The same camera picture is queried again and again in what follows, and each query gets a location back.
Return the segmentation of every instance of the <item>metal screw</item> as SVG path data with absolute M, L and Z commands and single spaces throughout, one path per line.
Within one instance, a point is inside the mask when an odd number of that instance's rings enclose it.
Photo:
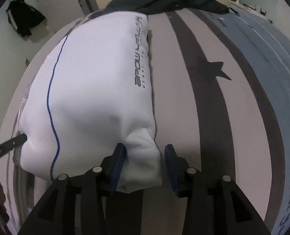
M 63 173 L 63 174 L 60 174 L 60 175 L 58 176 L 58 179 L 59 179 L 59 180 L 65 180 L 67 177 L 68 177 L 68 175 Z
M 186 172 L 187 172 L 188 174 L 195 174 L 195 173 L 196 173 L 196 169 L 195 169 L 195 168 L 192 168 L 192 167 L 189 167 L 189 168 L 186 170 Z
M 223 181 L 226 181 L 226 182 L 230 182 L 231 181 L 231 178 L 228 175 L 224 175 L 224 176 L 222 176 L 222 180 Z
M 101 172 L 102 170 L 103 170 L 103 168 L 100 167 L 100 166 L 96 166 L 96 167 L 93 168 L 93 172 L 95 172 L 95 173 L 99 173 L 99 172 Z

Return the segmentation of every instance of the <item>blue gripper pad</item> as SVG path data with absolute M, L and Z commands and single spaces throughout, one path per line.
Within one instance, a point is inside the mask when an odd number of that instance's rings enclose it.
M 172 186 L 172 190 L 175 192 L 175 194 L 178 196 L 179 195 L 179 180 L 178 176 L 175 170 L 174 162 L 170 153 L 170 150 L 168 146 L 165 147 L 165 161 L 167 165 L 167 170 Z
M 120 178 L 120 174 L 122 171 L 122 167 L 123 167 L 123 163 L 124 163 L 124 159 L 126 155 L 127 155 L 127 150 L 125 146 L 121 144 L 118 158 L 111 172 L 111 189 L 110 189 L 111 193 L 114 193 L 117 189 L 118 181 Z

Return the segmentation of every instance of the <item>pillowcase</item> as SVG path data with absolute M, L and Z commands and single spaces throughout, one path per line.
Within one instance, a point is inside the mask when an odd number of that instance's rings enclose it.
M 161 185 L 148 61 L 148 19 L 114 12 L 65 36 L 37 73 L 19 126 L 20 165 L 49 180 L 84 174 L 123 143 L 117 191 Z

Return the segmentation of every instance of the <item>hanging jacket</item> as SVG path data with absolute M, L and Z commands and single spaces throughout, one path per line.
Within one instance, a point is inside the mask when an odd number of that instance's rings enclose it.
M 32 35 L 30 28 L 39 25 L 45 17 L 24 0 L 11 1 L 7 9 L 8 21 L 22 37 Z

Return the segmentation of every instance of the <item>black bag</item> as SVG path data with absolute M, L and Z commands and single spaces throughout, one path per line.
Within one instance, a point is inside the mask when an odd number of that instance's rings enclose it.
M 42 13 L 26 4 L 24 0 L 11 1 L 7 14 L 9 23 L 22 37 L 32 35 L 30 28 L 39 25 L 45 19 Z
M 146 15 L 188 7 L 188 0 L 112 0 L 106 9 L 111 11 L 135 11 Z
M 217 14 L 229 13 L 229 8 L 216 0 L 189 0 L 189 7 Z
M 229 13 L 229 8 L 216 0 L 112 0 L 105 12 L 135 11 L 146 15 L 194 8 L 217 14 Z

